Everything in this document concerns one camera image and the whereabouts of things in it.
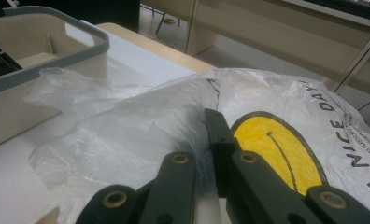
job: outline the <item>plastic bin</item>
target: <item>plastic bin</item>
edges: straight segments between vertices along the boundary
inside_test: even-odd
[[[89,77],[107,76],[108,36],[48,7],[6,8],[0,18],[0,48],[23,68],[0,76],[0,143],[59,111],[28,105],[28,95],[47,67],[69,68]]]

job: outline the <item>plastic bag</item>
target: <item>plastic bag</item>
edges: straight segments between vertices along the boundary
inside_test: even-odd
[[[59,103],[58,108],[71,112],[79,112],[92,99],[92,112],[86,116],[95,115],[31,155],[32,167],[56,199],[44,211],[60,205],[59,222],[74,223],[96,191],[112,184],[138,189],[157,175],[166,154],[183,150],[193,152],[197,159],[201,195],[197,197],[200,203],[196,207],[203,210],[198,213],[201,214],[198,223],[207,223],[204,219],[208,213],[214,213],[208,219],[220,223],[219,213],[215,214],[218,198],[216,194],[214,197],[214,173],[204,123],[204,108],[216,108],[218,97],[208,80],[181,82],[129,99],[114,100],[112,104],[112,94],[100,88],[94,79],[67,70],[62,72],[63,82],[68,84],[57,85],[59,92],[53,92],[54,97],[34,91],[38,93],[29,98],[47,99],[50,105]],[[73,91],[73,84],[86,88]],[[45,90],[43,85],[36,86]],[[107,103],[103,106],[105,112],[94,108],[100,103]],[[210,206],[202,205],[210,201]]]
[[[37,148],[30,159],[58,204],[78,198],[66,212],[69,220],[106,185],[141,187],[156,176],[166,153],[181,149],[195,152],[202,177],[195,223],[219,223],[204,108],[223,113],[241,147],[262,154],[290,188],[305,194],[311,186],[329,184],[370,209],[370,128],[318,81],[214,69],[106,108]]]

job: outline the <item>chair leg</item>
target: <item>chair leg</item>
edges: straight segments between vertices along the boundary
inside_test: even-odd
[[[156,34],[158,34],[158,33],[159,33],[160,27],[162,26],[162,23],[163,23],[163,20],[164,20],[164,16],[165,16],[165,13],[162,15],[162,19],[161,19],[161,21],[159,22],[159,26],[158,26],[158,29],[156,30]]]

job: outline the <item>yellow smiley face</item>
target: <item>yellow smiley face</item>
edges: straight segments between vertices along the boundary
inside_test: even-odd
[[[306,195],[326,184],[325,173],[306,140],[283,119],[253,112],[240,118],[232,131],[243,150],[259,153],[288,186]]]

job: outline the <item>metal hole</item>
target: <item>metal hole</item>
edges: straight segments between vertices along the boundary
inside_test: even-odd
[[[250,154],[241,155],[241,160],[244,162],[256,162],[257,158]]]
[[[320,198],[324,203],[330,205],[333,208],[343,209],[348,207],[348,203],[344,198],[332,192],[321,192]]]
[[[175,155],[173,157],[173,161],[175,163],[183,164],[183,163],[187,163],[189,161],[189,158],[185,155]]]
[[[127,201],[127,194],[123,191],[117,190],[106,194],[103,199],[103,205],[107,208],[114,208],[122,206]]]

